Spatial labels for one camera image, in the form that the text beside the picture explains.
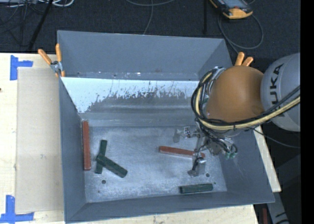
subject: wooden table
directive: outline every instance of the wooden table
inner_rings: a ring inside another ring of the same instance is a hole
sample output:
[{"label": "wooden table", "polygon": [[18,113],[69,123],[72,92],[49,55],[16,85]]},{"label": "wooden table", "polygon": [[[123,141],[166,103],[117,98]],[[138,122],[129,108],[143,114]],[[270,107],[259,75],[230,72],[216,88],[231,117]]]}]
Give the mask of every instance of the wooden table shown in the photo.
[{"label": "wooden table", "polygon": [[[33,61],[33,71],[52,72],[52,69],[42,60],[38,54],[15,54],[0,53],[0,213],[5,212],[5,196],[16,195],[16,149],[17,149],[17,109],[18,101],[18,81],[10,81],[10,57],[14,55],[22,60]],[[52,60],[56,60],[56,55],[49,55]],[[269,155],[265,139],[256,134],[259,149],[269,177],[269,182],[273,192],[281,191],[278,178]],[[45,211],[32,210],[34,220],[30,223],[63,223],[62,209],[47,209]],[[143,217],[132,217],[98,221],[100,224],[257,224],[257,217],[253,205],[223,207],[217,209],[188,211],[172,214],[150,215]]]}]

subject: wooden block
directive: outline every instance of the wooden block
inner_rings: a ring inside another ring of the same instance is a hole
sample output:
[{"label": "wooden block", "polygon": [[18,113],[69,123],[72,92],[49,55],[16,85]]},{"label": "wooden block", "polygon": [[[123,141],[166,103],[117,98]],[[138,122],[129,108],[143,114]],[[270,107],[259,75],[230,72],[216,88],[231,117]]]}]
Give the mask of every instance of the wooden block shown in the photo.
[{"label": "wooden block", "polygon": [[87,121],[82,122],[82,134],[83,134],[84,170],[86,171],[92,168],[90,159],[89,124]]},{"label": "wooden block", "polygon": [[193,154],[195,153],[194,151],[180,149],[180,148],[173,148],[169,146],[160,146],[159,152],[164,153],[164,154],[175,155],[175,156],[188,157],[188,158],[191,158]]}]

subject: blue tape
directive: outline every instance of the blue tape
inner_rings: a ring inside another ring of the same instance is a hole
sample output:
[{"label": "blue tape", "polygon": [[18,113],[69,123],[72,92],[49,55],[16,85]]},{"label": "blue tape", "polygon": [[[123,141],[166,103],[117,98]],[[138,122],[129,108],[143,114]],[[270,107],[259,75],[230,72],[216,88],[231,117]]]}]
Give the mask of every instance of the blue tape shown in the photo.
[{"label": "blue tape", "polygon": [[18,67],[32,67],[32,61],[19,61],[18,57],[11,55],[10,80],[17,80]]},{"label": "blue tape", "polygon": [[15,214],[15,198],[11,195],[5,197],[5,214],[1,214],[0,223],[15,224],[15,222],[26,222],[34,219],[34,212],[28,214]]}]

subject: electronic device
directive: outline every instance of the electronic device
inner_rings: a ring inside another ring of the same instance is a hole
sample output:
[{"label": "electronic device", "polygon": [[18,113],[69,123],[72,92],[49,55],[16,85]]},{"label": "electronic device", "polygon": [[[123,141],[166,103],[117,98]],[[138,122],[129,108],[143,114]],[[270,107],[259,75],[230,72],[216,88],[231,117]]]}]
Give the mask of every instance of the electronic device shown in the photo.
[{"label": "electronic device", "polygon": [[220,9],[228,19],[243,19],[253,13],[250,5],[244,0],[209,0],[211,4]]}]

